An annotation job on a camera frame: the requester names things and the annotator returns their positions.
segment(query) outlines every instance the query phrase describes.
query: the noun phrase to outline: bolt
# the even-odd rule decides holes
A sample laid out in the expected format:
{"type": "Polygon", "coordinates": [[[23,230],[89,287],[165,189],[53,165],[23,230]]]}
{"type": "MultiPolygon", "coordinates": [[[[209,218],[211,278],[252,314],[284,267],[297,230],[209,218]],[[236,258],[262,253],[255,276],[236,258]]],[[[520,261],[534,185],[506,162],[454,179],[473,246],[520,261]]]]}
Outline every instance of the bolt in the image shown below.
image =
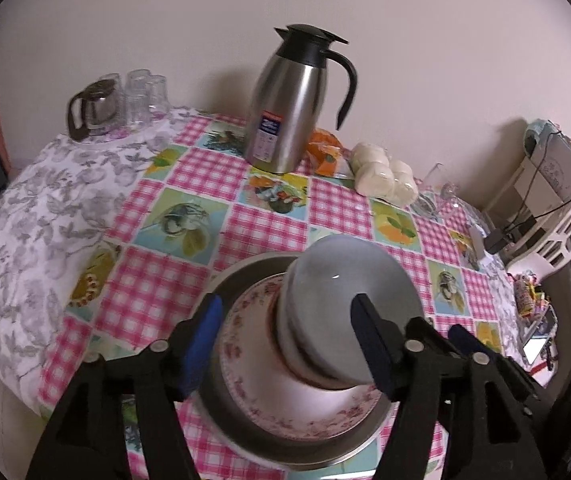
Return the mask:
{"type": "Polygon", "coordinates": [[[99,360],[99,354],[96,352],[87,352],[85,356],[83,356],[84,363],[94,363],[99,360]]]}
{"type": "Polygon", "coordinates": [[[153,352],[165,352],[168,349],[168,342],[165,339],[157,339],[157,341],[153,341],[150,345],[150,350],[153,352]]]}
{"type": "Polygon", "coordinates": [[[483,352],[475,352],[472,354],[472,359],[478,365],[489,364],[489,357],[483,352]]]}
{"type": "Polygon", "coordinates": [[[416,339],[408,339],[406,341],[405,348],[411,352],[422,352],[425,347],[421,341],[417,341],[416,339]]]}

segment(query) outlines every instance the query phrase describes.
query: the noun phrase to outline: tray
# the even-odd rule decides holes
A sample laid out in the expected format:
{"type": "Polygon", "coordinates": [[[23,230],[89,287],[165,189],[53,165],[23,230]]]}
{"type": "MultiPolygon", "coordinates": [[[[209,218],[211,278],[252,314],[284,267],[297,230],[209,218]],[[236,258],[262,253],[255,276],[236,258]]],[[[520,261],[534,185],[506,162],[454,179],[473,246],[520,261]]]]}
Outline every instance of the tray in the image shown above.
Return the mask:
{"type": "MultiPolygon", "coordinates": [[[[286,272],[300,253],[259,254],[239,262],[217,276],[206,292],[218,294],[224,315],[251,285],[286,272]]],[[[301,442],[274,436],[243,415],[228,393],[214,351],[195,405],[210,429],[235,452],[264,466],[285,470],[319,469],[343,462],[372,442],[383,427],[391,402],[381,396],[370,414],[352,430],[322,442],[301,442]]]]}

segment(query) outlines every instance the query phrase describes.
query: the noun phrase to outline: black cable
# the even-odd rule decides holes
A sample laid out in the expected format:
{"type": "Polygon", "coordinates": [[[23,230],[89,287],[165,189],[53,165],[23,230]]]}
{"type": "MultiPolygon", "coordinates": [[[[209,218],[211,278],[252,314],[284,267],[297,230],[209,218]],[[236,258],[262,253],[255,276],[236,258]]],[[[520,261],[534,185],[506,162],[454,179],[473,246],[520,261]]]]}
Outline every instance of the black cable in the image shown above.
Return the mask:
{"type": "MultiPolygon", "coordinates": [[[[539,219],[543,216],[547,216],[549,214],[554,213],[555,211],[558,211],[559,209],[564,208],[566,205],[568,205],[571,202],[571,198],[569,200],[566,200],[563,204],[561,204],[560,206],[556,206],[554,209],[550,209],[549,211],[545,212],[545,213],[541,213],[540,215],[534,216],[533,219],[539,219]]],[[[510,231],[514,231],[516,228],[521,227],[523,224],[529,222],[530,219],[526,219],[523,222],[519,222],[517,225],[515,225],[514,227],[512,227],[511,229],[508,229],[507,231],[504,230],[504,233],[507,235],[510,231]]]]}
{"type": "Polygon", "coordinates": [[[536,175],[539,173],[539,169],[541,168],[541,165],[543,164],[543,161],[545,160],[545,156],[548,154],[548,145],[550,143],[550,137],[552,137],[553,135],[558,135],[560,134],[561,131],[559,130],[558,132],[551,132],[550,134],[548,134],[548,136],[545,139],[545,147],[543,149],[543,156],[541,158],[541,161],[539,162],[539,165],[536,167],[536,170],[534,170],[532,179],[530,180],[530,185],[527,187],[527,191],[525,192],[525,196],[523,197],[523,202],[521,202],[521,207],[519,207],[519,211],[517,212],[517,214],[515,215],[514,218],[512,218],[512,221],[509,222],[503,229],[504,232],[508,233],[509,231],[505,231],[505,229],[507,229],[508,227],[510,227],[511,225],[513,225],[517,219],[519,218],[519,215],[521,214],[521,211],[523,210],[523,206],[525,206],[525,201],[527,200],[528,196],[530,196],[530,190],[532,189],[532,184],[534,184],[534,179],[536,178],[536,175]]]}

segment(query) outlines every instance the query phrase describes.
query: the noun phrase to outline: thermos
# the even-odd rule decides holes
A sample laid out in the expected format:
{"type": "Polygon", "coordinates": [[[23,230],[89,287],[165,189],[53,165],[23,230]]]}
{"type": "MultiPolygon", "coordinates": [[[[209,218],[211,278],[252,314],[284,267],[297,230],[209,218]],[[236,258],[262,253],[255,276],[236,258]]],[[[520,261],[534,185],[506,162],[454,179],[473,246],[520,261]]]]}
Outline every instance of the thermos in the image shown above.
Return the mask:
{"type": "Polygon", "coordinates": [[[245,128],[245,159],[270,173],[294,171],[319,118],[326,90],[326,60],[347,70],[350,85],[337,115],[341,127],[357,91],[357,71],[349,59],[329,49],[346,40],[312,27],[275,28],[283,42],[257,82],[245,128]]]}

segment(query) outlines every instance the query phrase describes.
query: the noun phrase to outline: wall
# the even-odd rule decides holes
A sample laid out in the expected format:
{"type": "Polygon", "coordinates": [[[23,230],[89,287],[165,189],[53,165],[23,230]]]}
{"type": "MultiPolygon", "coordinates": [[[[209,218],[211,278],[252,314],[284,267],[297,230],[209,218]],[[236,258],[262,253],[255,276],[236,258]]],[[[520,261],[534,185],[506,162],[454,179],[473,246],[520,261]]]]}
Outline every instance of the wall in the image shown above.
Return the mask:
{"type": "MultiPolygon", "coordinates": [[[[475,204],[522,157],[525,120],[571,135],[571,7],[565,0],[5,0],[0,115],[25,165],[66,130],[67,100],[98,76],[146,67],[170,101],[245,113],[278,45],[272,27],[312,23],[350,41],[357,97],[340,137],[379,142],[423,176],[443,162],[475,204]]],[[[347,89],[329,69],[320,126],[347,89]]]]}

